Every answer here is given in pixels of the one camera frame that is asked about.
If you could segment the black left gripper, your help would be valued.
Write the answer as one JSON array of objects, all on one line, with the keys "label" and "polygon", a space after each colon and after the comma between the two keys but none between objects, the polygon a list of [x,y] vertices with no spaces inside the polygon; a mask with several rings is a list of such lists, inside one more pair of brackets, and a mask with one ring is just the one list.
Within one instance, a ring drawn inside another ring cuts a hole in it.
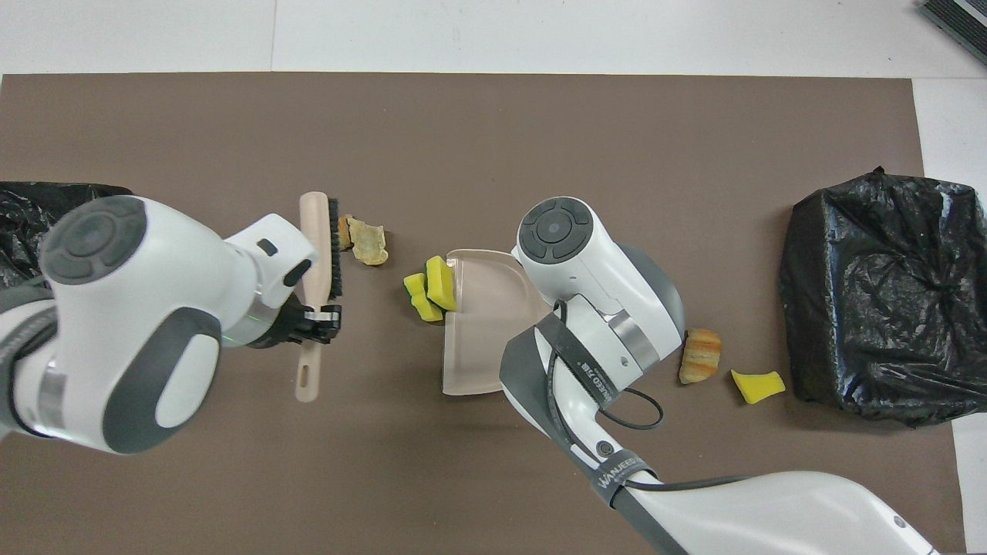
[{"label": "black left gripper", "polygon": [[305,340],[327,345],[338,337],[341,322],[341,305],[323,305],[311,310],[298,298],[287,298],[271,327],[253,341],[253,348],[265,350],[282,343],[301,344]]}]

